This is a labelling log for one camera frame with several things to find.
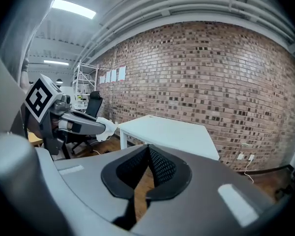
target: black mesh panel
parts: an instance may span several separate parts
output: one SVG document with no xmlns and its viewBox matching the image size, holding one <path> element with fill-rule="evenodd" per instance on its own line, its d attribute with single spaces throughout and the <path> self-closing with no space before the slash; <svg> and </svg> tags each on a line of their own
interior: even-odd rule
<svg viewBox="0 0 295 236">
<path fill-rule="evenodd" d="M 148 153 L 142 151 L 120 164 L 116 169 L 118 178 L 135 189 L 148 167 Z"/>
<path fill-rule="evenodd" d="M 153 173 L 154 186 L 157 187 L 171 180 L 176 172 L 175 164 L 155 150 L 149 148 L 149 168 Z"/>
</svg>

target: wall baseboard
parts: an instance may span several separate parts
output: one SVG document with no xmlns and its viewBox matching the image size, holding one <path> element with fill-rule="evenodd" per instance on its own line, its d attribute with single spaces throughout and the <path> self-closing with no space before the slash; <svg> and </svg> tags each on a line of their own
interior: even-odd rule
<svg viewBox="0 0 295 236">
<path fill-rule="evenodd" d="M 120 140 L 120 136 L 117 134 L 114 134 L 113 136 L 115 136 L 116 138 L 118 138 Z M 127 141 L 129 146 L 135 146 L 134 143 Z M 290 164 L 284 165 L 284 166 L 280 166 L 277 168 L 272 168 L 272 169 L 266 169 L 266 170 L 258 170 L 258 171 L 246 171 L 246 173 L 248 175 L 258 175 L 258 174 L 265 174 L 265 173 L 270 173 L 270 172 L 275 172 L 275 171 L 279 171 L 282 169 L 288 168 L 291 172 L 294 170 L 294 167 Z M 236 171 L 238 174 L 240 175 L 244 175 L 245 171 Z"/>
</svg>

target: white wall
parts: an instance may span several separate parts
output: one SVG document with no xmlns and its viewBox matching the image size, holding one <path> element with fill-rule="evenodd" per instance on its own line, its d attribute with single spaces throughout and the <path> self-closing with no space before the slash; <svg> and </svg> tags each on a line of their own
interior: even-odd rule
<svg viewBox="0 0 295 236">
<path fill-rule="evenodd" d="M 40 73 L 47 76 L 47 77 L 49 77 L 54 83 L 56 83 L 57 79 L 62 79 L 63 84 L 60 84 L 61 86 L 65 86 L 65 87 L 71 86 L 73 74 L 69 74 L 69 73 L 56 73 L 56 72 L 46 72 L 46 71 L 42 71 L 42 72 L 29 71 L 29 81 L 35 82 L 38 79 Z"/>
</svg>

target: wooden floor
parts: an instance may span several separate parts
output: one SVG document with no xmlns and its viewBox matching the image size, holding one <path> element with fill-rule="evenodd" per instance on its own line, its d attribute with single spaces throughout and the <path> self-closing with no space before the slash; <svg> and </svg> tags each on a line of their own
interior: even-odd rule
<svg viewBox="0 0 295 236">
<path fill-rule="evenodd" d="M 116 137 L 111 137 L 110 140 L 93 145 L 93 149 L 98 151 L 100 154 L 104 154 L 107 150 L 117 151 L 120 150 L 120 141 Z M 90 153 L 87 149 L 82 149 L 82 152 L 72 156 L 87 157 L 97 155 L 96 152 Z M 254 180 L 254 184 L 262 191 L 267 193 L 274 201 L 275 191 L 279 188 L 285 188 L 290 183 L 291 172 L 288 169 L 279 170 L 276 172 L 252 175 L 251 178 Z M 135 212 L 137 221 L 144 215 L 147 210 L 145 201 L 146 192 L 154 188 L 152 172 L 147 168 L 141 181 L 135 189 Z"/>
</svg>

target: paper on wall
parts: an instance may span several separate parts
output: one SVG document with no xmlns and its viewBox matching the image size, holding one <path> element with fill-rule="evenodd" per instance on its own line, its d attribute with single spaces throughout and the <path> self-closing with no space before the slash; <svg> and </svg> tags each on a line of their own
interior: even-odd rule
<svg viewBox="0 0 295 236">
<path fill-rule="evenodd" d="M 117 69 L 112 70 L 112 78 L 111 78 L 111 81 L 112 82 L 115 82 L 116 79 L 117 79 Z"/>
<path fill-rule="evenodd" d="M 118 81 L 124 81 L 126 78 L 126 66 L 119 67 Z"/>
<path fill-rule="evenodd" d="M 100 76 L 99 77 L 99 83 L 100 84 L 105 83 L 105 76 Z"/>
<path fill-rule="evenodd" d="M 106 73 L 106 82 L 110 82 L 110 71 Z"/>
</svg>

